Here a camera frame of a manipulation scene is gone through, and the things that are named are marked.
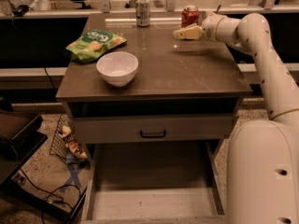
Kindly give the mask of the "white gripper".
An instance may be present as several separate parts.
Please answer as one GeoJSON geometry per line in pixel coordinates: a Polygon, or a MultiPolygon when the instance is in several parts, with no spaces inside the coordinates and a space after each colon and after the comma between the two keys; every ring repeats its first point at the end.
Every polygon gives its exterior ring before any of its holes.
{"type": "Polygon", "coordinates": [[[221,29],[219,28],[224,19],[226,19],[225,15],[210,12],[202,21],[202,27],[194,25],[177,29],[173,32],[173,37],[181,40],[197,40],[203,34],[203,37],[209,41],[225,43],[226,38],[221,34],[221,29]]]}

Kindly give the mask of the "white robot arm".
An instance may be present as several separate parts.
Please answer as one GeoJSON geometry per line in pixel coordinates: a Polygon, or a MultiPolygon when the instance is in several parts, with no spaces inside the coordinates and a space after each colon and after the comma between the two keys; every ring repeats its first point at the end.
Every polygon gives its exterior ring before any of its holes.
{"type": "Polygon", "coordinates": [[[227,224],[299,224],[299,87],[281,61],[267,19],[209,13],[201,24],[173,32],[204,38],[250,55],[268,119],[239,127],[227,156],[227,224]]]}

